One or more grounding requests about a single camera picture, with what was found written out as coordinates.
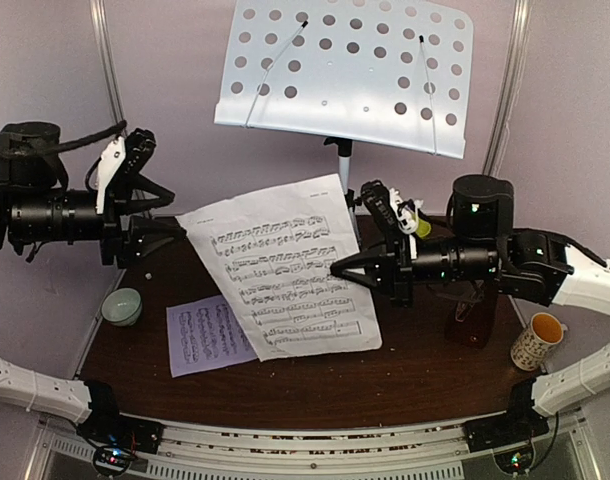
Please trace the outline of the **sheet music page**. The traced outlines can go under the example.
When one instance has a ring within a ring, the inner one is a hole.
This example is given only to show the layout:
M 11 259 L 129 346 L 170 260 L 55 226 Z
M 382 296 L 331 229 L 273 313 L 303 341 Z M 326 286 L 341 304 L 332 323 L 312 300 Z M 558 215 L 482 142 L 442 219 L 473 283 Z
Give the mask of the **sheet music page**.
M 238 195 L 177 221 L 259 360 L 381 347 L 370 291 L 330 271 L 358 251 L 338 175 Z

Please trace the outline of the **lavender bottom paper sheet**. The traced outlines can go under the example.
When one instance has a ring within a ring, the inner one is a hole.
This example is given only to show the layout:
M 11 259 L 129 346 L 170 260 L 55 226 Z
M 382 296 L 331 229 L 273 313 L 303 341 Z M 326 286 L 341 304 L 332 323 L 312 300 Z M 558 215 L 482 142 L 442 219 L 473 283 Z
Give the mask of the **lavender bottom paper sheet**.
M 257 359 L 222 295 L 168 307 L 166 320 L 173 378 Z

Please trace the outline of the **white perforated music stand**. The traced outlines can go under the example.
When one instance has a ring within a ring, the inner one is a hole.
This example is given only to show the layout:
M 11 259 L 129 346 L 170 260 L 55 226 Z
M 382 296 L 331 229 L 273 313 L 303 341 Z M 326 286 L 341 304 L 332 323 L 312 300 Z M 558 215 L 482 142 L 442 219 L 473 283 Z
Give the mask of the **white perforated music stand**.
M 239 1 L 213 120 L 460 160 L 474 33 L 431 1 Z

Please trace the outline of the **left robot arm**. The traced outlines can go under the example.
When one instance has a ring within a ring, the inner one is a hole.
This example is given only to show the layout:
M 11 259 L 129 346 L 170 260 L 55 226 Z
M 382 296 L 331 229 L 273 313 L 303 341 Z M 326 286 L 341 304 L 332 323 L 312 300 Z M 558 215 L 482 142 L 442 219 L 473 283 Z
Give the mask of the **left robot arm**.
M 126 268 L 185 231 L 147 217 L 172 191 L 142 173 L 156 149 L 153 132 L 120 121 L 62 142 L 58 125 L 10 123 L 0 131 L 0 249 L 9 243 L 32 262 L 48 244 L 96 241 L 101 262 Z M 63 380 L 0 358 L 0 401 L 58 416 L 91 440 L 118 444 L 135 431 L 112 388 Z

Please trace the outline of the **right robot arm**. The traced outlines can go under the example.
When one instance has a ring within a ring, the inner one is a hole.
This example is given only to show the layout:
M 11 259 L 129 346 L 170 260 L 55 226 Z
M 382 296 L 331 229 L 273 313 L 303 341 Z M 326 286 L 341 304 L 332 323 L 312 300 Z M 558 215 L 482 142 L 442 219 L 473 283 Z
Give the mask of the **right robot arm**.
M 545 307 L 574 306 L 610 316 L 610 260 L 574 239 L 516 228 L 514 188 L 482 174 L 457 178 L 446 209 L 447 238 L 421 240 L 411 229 L 420 209 L 381 181 L 360 200 L 384 239 L 335 261 L 333 276 L 409 306 L 415 285 L 491 283 L 497 292 Z

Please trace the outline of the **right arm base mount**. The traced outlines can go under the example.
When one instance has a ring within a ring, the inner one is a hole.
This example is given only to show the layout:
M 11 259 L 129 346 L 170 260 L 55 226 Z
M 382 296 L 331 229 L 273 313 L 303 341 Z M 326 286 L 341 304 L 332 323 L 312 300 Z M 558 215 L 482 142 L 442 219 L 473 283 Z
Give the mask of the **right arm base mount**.
M 547 434 L 547 419 L 514 420 L 505 415 L 485 417 L 463 424 L 465 437 L 471 453 L 498 449 Z

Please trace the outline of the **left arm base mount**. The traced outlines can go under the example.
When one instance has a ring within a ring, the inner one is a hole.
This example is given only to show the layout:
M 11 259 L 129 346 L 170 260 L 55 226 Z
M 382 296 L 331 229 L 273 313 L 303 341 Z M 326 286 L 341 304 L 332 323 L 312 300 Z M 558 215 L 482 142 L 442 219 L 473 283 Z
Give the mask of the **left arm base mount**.
M 156 454 L 164 426 L 157 421 L 120 413 L 93 411 L 76 426 L 76 431 L 81 437 L 96 443 L 115 445 L 137 453 Z

